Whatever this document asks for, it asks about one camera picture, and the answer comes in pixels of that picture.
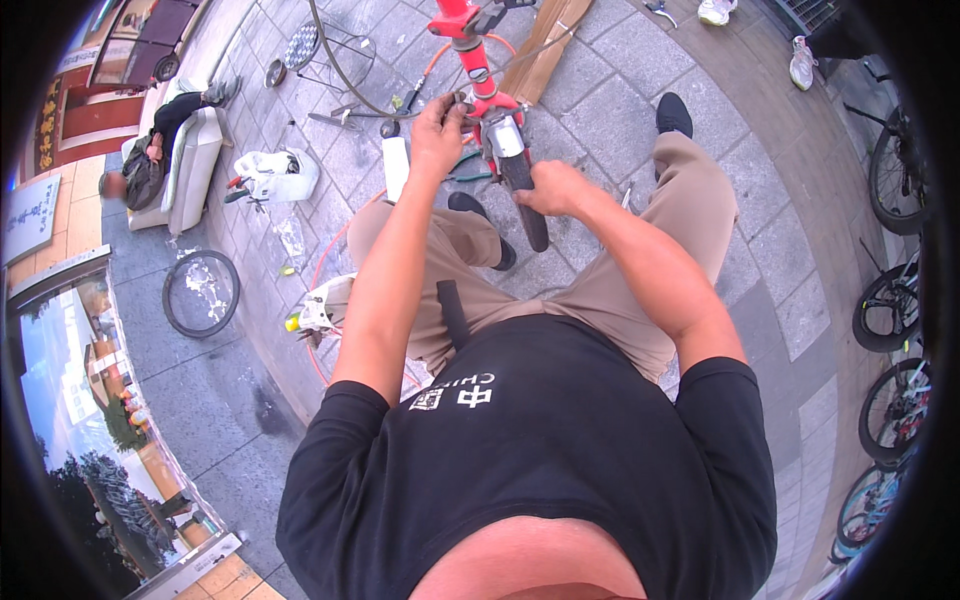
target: metal bowl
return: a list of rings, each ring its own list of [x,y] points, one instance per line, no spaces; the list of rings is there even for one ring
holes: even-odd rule
[[[287,67],[283,60],[274,59],[267,65],[267,73],[263,76],[263,86],[266,88],[277,87],[283,83],[283,78],[287,76]]]

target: black shoe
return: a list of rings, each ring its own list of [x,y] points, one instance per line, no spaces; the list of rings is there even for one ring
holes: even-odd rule
[[[477,202],[476,198],[464,192],[453,192],[450,194],[450,197],[446,199],[446,207],[450,210],[459,210],[461,212],[475,212],[484,219],[487,219],[487,221],[490,220],[483,205]],[[503,236],[500,236],[500,262],[493,267],[493,270],[509,271],[515,264],[516,251],[514,247],[508,244],[507,240],[503,239]]]
[[[657,131],[680,132],[693,139],[693,119],[680,96],[668,91],[660,97],[657,105]]]

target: white sneaker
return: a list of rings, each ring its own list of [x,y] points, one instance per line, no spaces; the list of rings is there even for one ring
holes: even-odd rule
[[[736,0],[703,0],[697,8],[697,16],[709,25],[726,25],[730,13],[736,10]]]
[[[793,58],[790,59],[790,79],[803,91],[813,85],[813,67],[819,64],[806,47],[804,36],[793,38]]]

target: man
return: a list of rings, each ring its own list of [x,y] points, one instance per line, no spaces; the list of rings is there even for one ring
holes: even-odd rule
[[[169,156],[183,121],[195,110],[224,106],[239,87],[240,78],[234,77],[228,84],[212,84],[205,92],[180,94],[158,108],[153,128],[136,140],[123,168],[100,177],[100,195],[119,198],[130,210],[146,208],[163,187],[163,177],[170,172]]]
[[[504,251],[468,197],[433,209],[461,153],[451,94],[413,125],[396,206],[354,217],[361,265],[324,402],[294,454],[276,543],[313,598],[750,598],[776,550],[756,378],[713,291],[737,215],[726,176],[664,94],[659,185],[636,217],[574,168],[515,200],[606,248],[550,300],[470,266]],[[457,282],[454,351],[436,282]],[[436,374],[400,403],[404,352]],[[676,405],[657,387],[674,352]]]

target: white armchair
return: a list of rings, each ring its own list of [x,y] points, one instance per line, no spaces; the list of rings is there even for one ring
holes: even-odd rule
[[[164,101],[168,102],[184,91],[203,89],[180,78],[171,82]],[[203,108],[194,114],[196,119],[191,117],[177,131],[173,155],[169,157],[173,164],[159,193],[146,208],[127,211],[127,224],[131,230],[166,225],[171,233],[179,235],[200,222],[217,156],[221,146],[229,141],[224,139],[216,108]],[[130,155],[135,141],[135,137],[128,139],[121,146],[124,160]],[[169,185],[176,187],[168,191]]]

